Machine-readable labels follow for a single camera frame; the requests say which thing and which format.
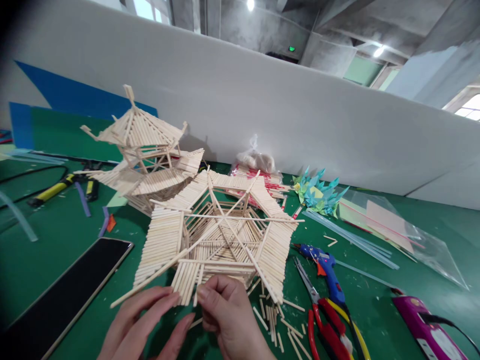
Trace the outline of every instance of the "finger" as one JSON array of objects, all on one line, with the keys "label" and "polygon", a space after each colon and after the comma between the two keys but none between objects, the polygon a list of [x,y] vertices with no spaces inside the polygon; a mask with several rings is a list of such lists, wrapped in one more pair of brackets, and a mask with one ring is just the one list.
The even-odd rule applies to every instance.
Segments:
[{"label": "finger", "polygon": [[156,358],[157,360],[175,360],[177,358],[194,318],[195,314],[191,313],[180,320],[175,329],[173,329],[170,339],[168,339],[160,355]]},{"label": "finger", "polygon": [[174,292],[158,300],[135,325],[121,342],[113,359],[137,359],[143,352],[149,334],[162,316],[179,300],[179,293]]},{"label": "finger", "polygon": [[150,308],[159,299],[171,294],[172,291],[173,289],[170,286],[155,286],[126,300],[106,333],[105,341],[97,360],[110,360],[122,343],[125,335],[137,321],[140,313]]},{"label": "finger", "polygon": [[157,300],[170,295],[173,290],[174,289],[171,286],[155,286],[139,292],[121,305],[117,316],[122,319],[131,319],[138,316],[143,310],[152,306]]},{"label": "finger", "polygon": [[202,309],[208,312],[220,327],[227,325],[232,312],[232,304],[229,304],[216,290],[200,285],[197,288],[198,303]]},{"label": "finger", "polygon": [[225,275],[212,276],[207,280],[205,286],[215,290],[217,293],[220,293],[221,296],[227,300],[229,300],[230,297],[238,290],[239,286],[242,289],[244,288],[240,281]]},{"label": "finger", "polygon": [[215,324],[210,324],[202,321],[202,326],[203,330],[205,330],[207,333],[218,333],[220,331],[219,326]]}]

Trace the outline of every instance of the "fingernail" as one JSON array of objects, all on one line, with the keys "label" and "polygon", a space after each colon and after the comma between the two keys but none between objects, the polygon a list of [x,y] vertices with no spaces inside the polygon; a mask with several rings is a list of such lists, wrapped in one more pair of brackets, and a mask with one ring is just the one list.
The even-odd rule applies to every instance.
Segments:
[{"label": "fingernail", "polygon": [[210,289],[208,287],[206,287],[205,285],[200,285],[196,292],[198,294],[198,299],[199,300],[205,300],[207,298],[207,296],[209,295],[209,291]]}]

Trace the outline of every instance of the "pagoda model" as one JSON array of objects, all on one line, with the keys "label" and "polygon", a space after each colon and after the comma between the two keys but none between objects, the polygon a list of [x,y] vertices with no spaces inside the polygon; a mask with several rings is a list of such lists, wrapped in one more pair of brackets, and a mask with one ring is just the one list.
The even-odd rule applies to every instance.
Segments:
[{"label": "pagoda model", "polygon": [[180,150],[179,140],[187,123],[180,130],[135,105],[129,85],[123,86],[131,108],[98,136],[83,125],[80,128],[96,141],[116,145],[123,160],[110,171],[77,171],[89,174],[118,191],[128,204],[151,216],[154,204],[150,199],[165,201],[175,196],[196,175],[204,150]]},{"label": "pagoda model", "polygon": [[[245,288],[259,276],[273,303],[281,305],[292,233],[304,220],[283,212],[259,175],[260,171],[250,179],[227,176],[208,168],[173,198],[152,199],[155,209],[133,289],[111,306],[139,292],[171,267],[176,267],[171,286],[180,293],[179,305],[188,305],[193,297],[195,306],[195,285],[214,274],[234,277]],[[237,202],[217,199],[218,194],[230,190],[243,195]],[[250,198],[265,217],[251,208]]]}]

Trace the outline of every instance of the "black phone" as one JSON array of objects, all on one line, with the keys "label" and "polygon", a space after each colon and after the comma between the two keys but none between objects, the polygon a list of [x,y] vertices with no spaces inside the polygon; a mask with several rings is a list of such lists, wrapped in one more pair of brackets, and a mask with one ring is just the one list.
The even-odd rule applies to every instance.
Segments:
[{"label": "black phone", "polygon": [[47,359],[134,247],[101,237],[2,334],[10,359]]}]

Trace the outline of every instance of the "clear plastic bag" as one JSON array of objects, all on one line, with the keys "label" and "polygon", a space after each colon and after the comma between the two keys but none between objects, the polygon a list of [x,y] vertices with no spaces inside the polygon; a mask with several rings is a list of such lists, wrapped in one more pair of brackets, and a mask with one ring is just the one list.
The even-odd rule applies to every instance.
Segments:
[{"label": "clear plastic bag", "polygon": [[253,135],[250,139],[250,148],[247,151],[238,153],[236,159],[247,168],[258,169],[264,173],[271,174],[275,171],[274,158],[257,151],[257,140],[257,134]]},{"label": "clear plastic bag", "polygon": [[[391,214],[385,216],[385,220],[372,217],[371,208],[378,207],[387,210]],[[392,243],[395,247],[408,250],[413,257],[432,268],[445,278],[470,291],[453,259],[447,244],[437,237],[421,230],[415,225],[403,220],[393,205],[383,196],[375,196],[363,192],[349,190],[340,200],[339,217],[344,222],[350,223],[363,229],[383,240],[389,241],[396,238],[398,243]]]}]

